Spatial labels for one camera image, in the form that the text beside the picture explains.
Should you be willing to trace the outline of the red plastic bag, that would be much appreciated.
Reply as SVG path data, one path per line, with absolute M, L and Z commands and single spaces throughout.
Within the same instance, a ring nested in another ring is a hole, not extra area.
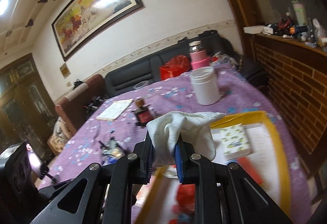
M 172 208 L 173 213 L 193 215 L 195 213 L 195 193 L 195 184 L 180 184 L 176 192 L 177 203 Z

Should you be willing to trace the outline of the lemon print tissue pack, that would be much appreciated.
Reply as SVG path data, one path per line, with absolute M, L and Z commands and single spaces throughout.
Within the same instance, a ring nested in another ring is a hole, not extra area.
M 242 124 L 222 128 L 219 134 L 222 154 L 226 160 L 234 160 L 252 153 L 249 136 Z

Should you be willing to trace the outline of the white cloth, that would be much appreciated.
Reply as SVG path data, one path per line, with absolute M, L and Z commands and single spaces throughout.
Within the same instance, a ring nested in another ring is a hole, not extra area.
M 212 161 L 216 156 L 216 146 L 210 124 L 224 116 L 224 113 L 171 111 L 147 123 L 155 151 L 153 165 L 158 168 L 175 164 L 175 146 L 179 137 L 190 143 L 195 152 Z

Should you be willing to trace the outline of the blue red cloth pack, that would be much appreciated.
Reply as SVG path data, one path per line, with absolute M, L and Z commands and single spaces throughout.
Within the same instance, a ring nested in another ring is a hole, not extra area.
M 252 162 L 247 157 L 240 157 L 236 159 L 236 162 L 246 171 L 246 173 L 252 177 L 252 179 L 258 184 L 263 184 L 263 179 L 254 167 Z

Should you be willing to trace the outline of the phone on round stand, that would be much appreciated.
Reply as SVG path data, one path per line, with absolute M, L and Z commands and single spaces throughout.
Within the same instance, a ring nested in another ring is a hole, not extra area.
M 49 179 L 51 179 L 52 183 L 57 183 L 58 179 L 49 174 L 50 169 L 48 165 L 41 160 L 41 158 L 34 151 L 32 145 L 28 141 L 26 141 L 26 149 L 30 167 L 32 171 L 37 175 L 37 177 L 41 180 L 45 177 L 48 177 Z

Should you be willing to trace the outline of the black electric motor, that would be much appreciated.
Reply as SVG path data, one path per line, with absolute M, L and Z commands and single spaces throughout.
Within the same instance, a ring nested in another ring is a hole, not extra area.
M 110 132 L 110 137 L 107 141 L 99 140 L 101 152 L 101 165 L 110 165 L 116 163 L 121 157 L 127 154 L 121 144 L 113 136 L 113 131 Z

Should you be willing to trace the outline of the yellow cardboard box lid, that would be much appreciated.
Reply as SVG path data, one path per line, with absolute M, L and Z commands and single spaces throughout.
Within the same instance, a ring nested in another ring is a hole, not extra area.
M 213 135 L 218 135 L 222 128 L 242 124 L 252 143 L 252 153 L 246 155 L 263 179 L 263 187 L 279 207 L 290 216 L 291 182 L 287 164 L 287 156 L 283 149 L 277 127 L 264 111 L 249 111 L 226 115 L 211 124 Z M 229 164 L 236 162 L 226 160 L 222 150 L 216 148 L 215 162 Z

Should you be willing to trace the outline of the blanket on chair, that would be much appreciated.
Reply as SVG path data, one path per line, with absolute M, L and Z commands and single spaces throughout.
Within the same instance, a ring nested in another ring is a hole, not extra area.
M 66 122 L 61 117 L 58 117 L 53 134 L 47 140 L 47 144 L 55 156 L 58 156 L 63 150 L 66 143 L 72 138 L 72 134 L 68 129 Z

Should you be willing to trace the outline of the wooden glass cabinet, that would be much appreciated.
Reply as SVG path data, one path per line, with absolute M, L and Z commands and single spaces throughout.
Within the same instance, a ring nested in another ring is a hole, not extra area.
M 1 151 L 28 140 L 42 160 L 51 160 L 47 141 L 57 118 L 32 54 L 1 68 Z

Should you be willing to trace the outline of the paper notebook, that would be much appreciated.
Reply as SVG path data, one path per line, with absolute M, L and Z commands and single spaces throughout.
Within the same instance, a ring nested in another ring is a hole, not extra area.
M 133 102 L 133 99 L 125 99 L 115 101 L 107 107 L 101 114 L 99 114 L 96 118 L 97 120 L 104 121 L 114 121 L 117 119 Z

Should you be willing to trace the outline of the purple floral tablecloth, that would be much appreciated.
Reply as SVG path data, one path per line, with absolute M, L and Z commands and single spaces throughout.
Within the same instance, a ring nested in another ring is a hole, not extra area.
M 116 100 L 144 98 L 150 106 L 150 112 L 156 115 L 171 111 L 217 112 L 227 115 L 240 114 L 242 117 L 257 114 L 257 119 L 249 129 L 253 151 L 247 159 L 262 178 L 263 189 L 280 204 L 282 173 L 278 168 L 279 154 L 263 122 L 264 118 L 269 119 L 279 133 L 287 160 L 291 193 L 290 219 L 293 223 L 306 223 L 311 216 L 309 189 L 285 122 L 269 99 L 230 66 L 220 65 L 216 72 L 222 96 L 212 105 L 197 103 L 188 73 L 124 93 L 117 96 Z M 96 115 L 92 115 L 66 143 L 50 167 L 50 173 L 58 175 L 60 181 L 64 181 L 76 177 L 92 162 L 102 162 L 100 145 L 111 137 L 125 149 L 132 150 L 146 134 L 146 129 L 135 125 L 133 110 L 133 107 L 128 107 L 112 122 L 98 120 Z

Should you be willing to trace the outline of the dark bottle with cork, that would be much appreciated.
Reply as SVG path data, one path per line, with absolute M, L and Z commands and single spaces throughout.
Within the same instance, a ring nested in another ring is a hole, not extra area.
M 145 104 L 145 100 L 143 98 L 139 98 L 135 100 L 136 109 L 132 112 L 136 118 L 136 126 L 144 127 L 150 121 L 154 120 L 154 116 L 151 113 L 149 107 Z

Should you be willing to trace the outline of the white plastic jar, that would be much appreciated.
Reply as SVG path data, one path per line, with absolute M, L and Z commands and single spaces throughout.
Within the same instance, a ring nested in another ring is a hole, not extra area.
M 189 77 L 200 105 L 212 105 L 220 100 L 217 74 L 213 67 L 195 69 Z

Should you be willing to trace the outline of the clear plastic cup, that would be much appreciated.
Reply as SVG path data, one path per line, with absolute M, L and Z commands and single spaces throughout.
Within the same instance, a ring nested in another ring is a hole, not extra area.
M 142 82 L 139 82 L 138 84 L 135 84 L 134 85 L 134 90 L 138 90 L 138 89 L 141 89 L 145 86 L 149 85 L 149 81 L 142 81 Z

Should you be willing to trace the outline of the black leather sofa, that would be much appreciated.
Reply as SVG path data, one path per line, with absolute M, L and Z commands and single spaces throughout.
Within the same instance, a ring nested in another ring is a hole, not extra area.
M 133 90 L 136 84 L 143 81 L 152 84 L 190 71 L 189 44 L 194 41 L 201 42 L 209 59 L 217 53 L 233 58 L 237 71 L 254 87 L 261 88 L 268 84 L 267 74 L 259 64 L 237 53 L 227 39 L 221 37 L 216 30 L 210 30 L 195 38 L 185 37 L 172 46 L 109 72 L 104 78 L 107 95 L 110 98 L 118 96 Z

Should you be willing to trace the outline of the red bag on sofa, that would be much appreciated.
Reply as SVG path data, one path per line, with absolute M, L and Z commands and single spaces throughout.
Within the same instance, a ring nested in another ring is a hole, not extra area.
M 184 55 L 171 58 L 166 64 L 159 68 L 161 80 L 180 76 L 191 70 L 189 59 Z

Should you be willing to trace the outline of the pink sleeved thermos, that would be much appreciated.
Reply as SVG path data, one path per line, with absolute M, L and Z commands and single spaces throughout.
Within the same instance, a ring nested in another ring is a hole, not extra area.
M 189 43 L 189 56 L 193 70 L 209 66 L 211 58 L 207 55 L 207 50 L 203 47 L 201 41 Z

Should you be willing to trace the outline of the wooden brick pattern counter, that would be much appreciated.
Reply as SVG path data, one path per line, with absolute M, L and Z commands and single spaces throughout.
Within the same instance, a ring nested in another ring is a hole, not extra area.
M 268 96 L 309 176 L 326 162 L 326 53 L 290 38 L 243 34 L 244 53 L 270 77 Z

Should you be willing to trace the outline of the framed horse painting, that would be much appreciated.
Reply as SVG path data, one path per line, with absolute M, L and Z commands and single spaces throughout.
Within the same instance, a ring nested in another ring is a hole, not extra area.
M 64 61 L 104 29 L 143 7 L 141 0 L 71 0 L 52 23 Z

